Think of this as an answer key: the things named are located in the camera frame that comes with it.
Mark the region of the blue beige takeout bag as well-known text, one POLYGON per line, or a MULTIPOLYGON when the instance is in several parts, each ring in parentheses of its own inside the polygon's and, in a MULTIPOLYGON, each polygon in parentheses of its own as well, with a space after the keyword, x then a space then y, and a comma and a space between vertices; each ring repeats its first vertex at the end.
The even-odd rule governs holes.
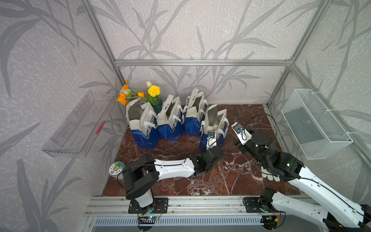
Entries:
POLYGON ((157 132, 160 139, 177 141, 184 131, 184 110, 179 97, 168 95, 157 115, 157 132))
POLYGON ((141 99, 129 102, 126 118, 131 134, 139 148, 155 149, 159 141, 157 114, 149 102, 141 104, 141 99))
POLYGON ((187 97, 184 107, 184 131, 186 135, 201 136, 201 123, 205 118, 208 107, 209 104, 204 97, 204 92, 193 89, 192 93, 187 97))
POLYGON ((209 131, 216 132, 216 146, 223 147, 228 133, 229 124, 229 120, 227 119, 227 110, 218 110, 217 104, 211 105, 201 123, 200 151, 202 153, 206 151, 207 133, 209 131))

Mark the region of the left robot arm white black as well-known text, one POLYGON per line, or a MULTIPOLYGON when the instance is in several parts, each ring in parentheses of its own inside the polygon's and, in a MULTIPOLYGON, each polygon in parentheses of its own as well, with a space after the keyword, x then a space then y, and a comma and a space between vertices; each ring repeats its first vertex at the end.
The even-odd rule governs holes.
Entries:
POLYGON ((199 177, 210 172, 223 158, 223 149, 213 145, 201 155, 191 155, 182 160, 159 160, 144 155, 123 169, 123 187, 126 199, 135 200, 140 208, 154 205, 152 186, 160 180, 199 177))

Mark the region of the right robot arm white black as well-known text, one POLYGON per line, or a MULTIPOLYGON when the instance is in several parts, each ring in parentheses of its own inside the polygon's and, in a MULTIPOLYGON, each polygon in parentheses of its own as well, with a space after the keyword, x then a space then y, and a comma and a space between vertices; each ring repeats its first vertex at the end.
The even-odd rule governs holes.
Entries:
POLYGON ((266 188, 258 200, 263 211, 283 211, 320 226, 327 232, 369 232, 371 207, 359 205, 342 196, 319 179, 293 155, 276 149, 275 139, 264 132, 248 131, 238 126, 235 145, 249 153, 261 165, 262 175, 269 180, 283 180, 311 197, 315 204, 285 196, 266 188))

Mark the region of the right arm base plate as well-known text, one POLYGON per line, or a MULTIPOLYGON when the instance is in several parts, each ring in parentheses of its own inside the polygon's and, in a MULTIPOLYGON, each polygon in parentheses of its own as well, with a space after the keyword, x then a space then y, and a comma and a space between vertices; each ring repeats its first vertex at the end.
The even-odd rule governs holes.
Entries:
POLYGON ((244 197, 243 205, 247 213, 278 213, 279 215, 282 213, 273 207, 271 201, 261 197, 244 197))

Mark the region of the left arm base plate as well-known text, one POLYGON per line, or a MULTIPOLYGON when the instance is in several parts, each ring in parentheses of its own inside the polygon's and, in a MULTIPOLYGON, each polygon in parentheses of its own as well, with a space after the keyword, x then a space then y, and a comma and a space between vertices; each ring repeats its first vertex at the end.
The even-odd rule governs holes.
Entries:
POLYGON ((154 202, 146 207, 140 207, 136 200, 131 200, 128 208, 129 214, 161 214, 167 213, 169 198, 155 197, 154 202))

